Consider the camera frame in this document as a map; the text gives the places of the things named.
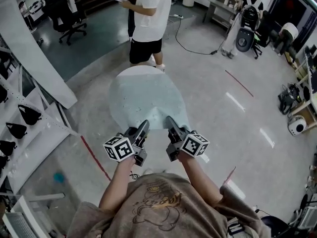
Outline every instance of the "black shorts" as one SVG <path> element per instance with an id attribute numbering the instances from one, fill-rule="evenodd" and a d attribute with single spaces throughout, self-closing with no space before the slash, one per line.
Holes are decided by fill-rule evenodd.
<path id="1" fill-rule="evenodd" d="M 138 64 L 148 61 L 152 54 L 162 49 L 162 39 L 153 42 L 137 42 L 132 39 L 130 49 L 130 63 Z"/>

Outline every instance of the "brown t-shirt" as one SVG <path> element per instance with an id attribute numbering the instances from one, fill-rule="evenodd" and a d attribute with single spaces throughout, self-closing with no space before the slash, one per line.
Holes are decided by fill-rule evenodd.
<path id="1" fill-rule="evenodd" d="M 226 238 L 227 219 L 237 217 L 259 237 L 269 228 L 230 189 L 212 208 L 192 185 L 175 174 L 152 174 L 129 183 L 126 200 L 115 214 L 91 203 L 80 205 L 68 238 Z"/>

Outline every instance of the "black hair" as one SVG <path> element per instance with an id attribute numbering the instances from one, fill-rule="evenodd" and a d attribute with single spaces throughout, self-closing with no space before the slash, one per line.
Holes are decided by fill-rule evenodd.
<path id="1" fill-rule="evenodd" d="M 19 3 L 19 8 L 21 8 L 21 6 L 24 4 L 24 1 L 22 1 L 21 3 Z"/>

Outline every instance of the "desk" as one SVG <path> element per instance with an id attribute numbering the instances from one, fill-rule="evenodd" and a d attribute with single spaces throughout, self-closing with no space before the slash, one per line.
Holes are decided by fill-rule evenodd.
<path id="1" fill-rule="evenodd" d="M 302 78 L 301 81 L 299 81 L 297 83 L 297 85 L 302 84 L 304 81 L 308 80 L 308 86 L 309 86 L 309 94 L 310 94 L 310 99 L 307 102 L 304 102 L 300 107 L 298 107 L 297 109 L 295 109 L 293 112 L 291 112 L 291 114 L 294 116 L 296 113 L 298 113 L 300 110 L 304 109 L 305 107 L 307 107 L 309 104 L 311 104 L 313 106 L 313 108 L 315 109 L 316 113 L 317 113 L 317 88 L 316 88 L 316 84 L 317 84 L 317 72 L 313 71 L 313 57 L 312 54 L 309 51 L 309 48 L 306 47 L 304 50 L 305 53 L 305 58 L 304 61 L 300 64 L 300 66 L 295 70 L 295 73 L 298 72 L 300 70 L 300 68 L 305 68 L 307 70 L 307 75 L 305 77 Z M 314 117 L 314 122 L 312 122 L 311 124 L 309 124 L 305 130 L 310 129 L 312 127 L 314 127 L 315 125 L 317 125 L 317 121 Z"/>
<path id="2" fill-rule="evenodd" d="M 211 19 L 217 21 L 221 25 L 223 25 L 226 28 L 230 28 L 231 24 L 226 19 L 221 18 L 220 16 L 216 15 L 214 12 L 216 8 L 219 8 L 220 10 L 223 10 L 230 14 L 230 17 L 234 17 L 236 15 L 236 11 L 234 11 L 233 8 L 230 8 L 229 6 L 225 5 L 222 2 L 219 2 L 218 0 L 208 0 L 210 2 L 209 8 L 207 13 L 205 14 L 203 22 L 205 23 L 206 20 L 210 21 Z"/>

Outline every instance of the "gray floor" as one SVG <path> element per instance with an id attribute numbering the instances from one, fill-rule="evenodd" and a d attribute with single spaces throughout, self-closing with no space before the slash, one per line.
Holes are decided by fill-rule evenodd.
<path id="1" fill-rule="evenodd" d="M 222 42 L 222 35 L 223 30 L 212 24 L 194 25 L 181 29 L 178 39 L 188 49 L 210 53 Z M 120 129 L 110 116 L 106 93 L 111 81 L 129 66 L 128 50 L 128 44 L 121 45 L 68 82 L 78 98 L 69 110 L 72 123 L 110 177 L 116 162 L 108 159 L 102 143 Z M 206 151 L 210 161 L 199 159 L 205 172 L 221 185 L 237 166 L 232 179 L 245 193 L 245 201 L 289 221 L 305 194 L 317 131 L 293 137 L 287 117 L 277 108 L 281 85 L 295 81 L 285 58 L 270 47 L 258 60 L 251 52 L 234 60 L 221 53 L 193 54 L 181 48 L 171 34 L 164 41 L 163 52 L 166 74 L 184 98 L 192 128 L 211 141 Z M 167 145 L 166 131 L 151 132 L 146 141 L 148 158 L 142 168 L 135 166 L 133 171 L 142 174 L 147 168 L 155 172 L 169 169 L 186 177 L 179 162 L 168 160 Z M 54 182 L 55 172 L 65 175 L 64 184 Z M 81 140 L 68 137 L 34 172 L 22 192 L 65 192 L 66 198 L 53 203 L 50 215 L 66 232 L 78 203 L 98 204 L 108 183 Z"/>
<path id="2" fill-rule="evenodd" d="M 203 15 L 204 12 L 201 8 L 187 8 L 175 4 L 171 7 L 170 14 L 189 18 Z M 36 40 L 43 38 L 43 53 L 64 81 L 68 81 L 81 69 L 129 40 L 127 19 L 128 10 L 115 4 L 90 15 L 85 20 L 87 36 L 74 34 L 70 40 L 71 46 L 67 45 L 66 38 L 62 44 L 58 42 L 61 33 L 53 29 L 48 18 L 38 25 L 33 36 Z"/>

